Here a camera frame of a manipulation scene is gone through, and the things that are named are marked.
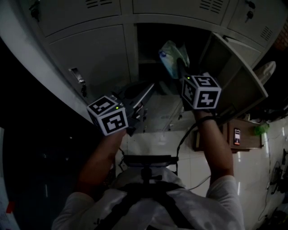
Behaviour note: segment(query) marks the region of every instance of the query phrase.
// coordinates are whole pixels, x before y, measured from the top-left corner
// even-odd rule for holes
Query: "person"
[[[199,120],[211,114],[197,111],[194,115],[196,120]],[[127,209],[123,206],[119,208],[117,205],[125,203],[125,197],[128,197],[128,193],[122,188],[131,183],[143,183],[141,169],[128,168],[95,202],[92,197],[108,175],[126,133],[122,130],[105,137],[98,145],[79,175],[76,192],[67,198],[64,209],[53,222],[52,229],[244,229],[231,149],[214,120],[203,121],[198,125],[198,129],[203,138],[204,154],[211,171],[206,197],[185,189],[181,180],[169,169],[152,168],[153,176],[162,175],[162,183],[168,182],[174,186],[174,189],[159,197],[168,195],[168,198],[173,200],[172,206],[166,204],[169,202],[157,202],[147,197],[137,199],[128,205]],[[159,181],[151,179],[150,183],[157,185]],[[139,193],[140,190],[131,194],[137,196]],[[114,216],[118,215],[116,221],[111,217],[112,213]]]

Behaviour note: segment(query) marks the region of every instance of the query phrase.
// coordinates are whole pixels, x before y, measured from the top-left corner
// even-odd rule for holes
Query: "wrist strap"
[[[206,120],[216,120],[216,117],[215,116],[206,116],[206,117],[202,117],[202,118],[200,118],[198,121],[196,121],[196,123],[194,124],[194,125],[192,125],[192,127],[194,126],[194,127],[196,127],[196,126],[199,126],[200,124],[202,124],[204,121],[206,121]]]

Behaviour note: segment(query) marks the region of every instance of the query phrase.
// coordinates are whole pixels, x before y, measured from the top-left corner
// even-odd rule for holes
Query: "white shirt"
[[[83,193],[72,193],[60,215],[54,220],[52,230],[97,230],[102,219],[126,196],[117,190],[129,183],[143,183],[140,168],[130,168],[120,174],[111,189],[104,192],[98,202]],[[162,181],[184,187],[182,181],[167,168],[153,168],[152,175],[162,175]],[[197,230],[244,230],[243,213],[233,176],[216,180],[208,189],[206,197],[186,189],[167,192],[178,209]],[[134,204],[113,227],[115,230],[178,229],[166,209],[153,199],[141,199]]]

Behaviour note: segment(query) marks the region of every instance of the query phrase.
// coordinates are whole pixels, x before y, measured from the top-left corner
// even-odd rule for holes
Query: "open locker door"
[[[211,33],[199,66],[216,78],[222,88],[216,108],[221,123],[240,116],[268,97],[250,66],[217,33]]]

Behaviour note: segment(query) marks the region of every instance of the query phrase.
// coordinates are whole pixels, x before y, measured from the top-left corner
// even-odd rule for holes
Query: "black harness strap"
[[[166,192],[182,188],[179,185],[159,181],[156,184],[128,184],[119,190],[127,192],[123,200],[115,205],[110,214],[101,221],[95,230],[109,230],[126,215],[131,206],[141,198],[152,198],[159,202],[168,212],[178,228],[194,229],[175,204],[175,200]]]
[[[194,229],[182,212],[175,204],[175,200],[168,196],[166,192],[161,192],[153,197],[155,201],[160,203],[168,212],[171,219],[178,228]]]
[[[95,228],[97,230],[108,230],[112,229],[122,216],[126,215],[131,206],[137,203],[141,197],[135,196],[135,194],[128,193],[123,200],[116,204],[111,212],[106,216],[104,220]]]

